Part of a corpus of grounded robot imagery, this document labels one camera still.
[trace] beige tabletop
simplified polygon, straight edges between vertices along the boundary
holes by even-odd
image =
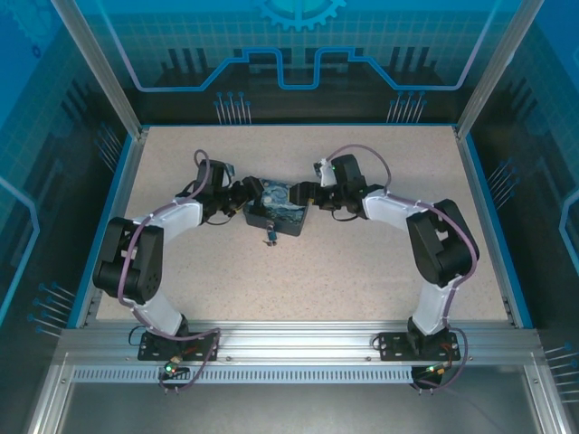
[[[127,216],[153,211],[194,179],[197,148],[233,164],[237,179],[256,175],[293,184],[316,181],[312,164],[349,143],[384,156],[394,193],[459,205],[480,261],[455,297],[451,318],[506,319],[451,127],[152,127]],[[367,182],[383,184],[385,171],[375,157],[353,153]],[[335,222],[310,207],[299,237],[280,234],[278,245],[268,248],[265,235],[241,214],[224,226],[184,233],[165,249],[161,288],[189,319],[395,320],[407,319],[417,306],[421,277],[402,231],[361,219]],[[104,296],[97,318],[131,315]]]

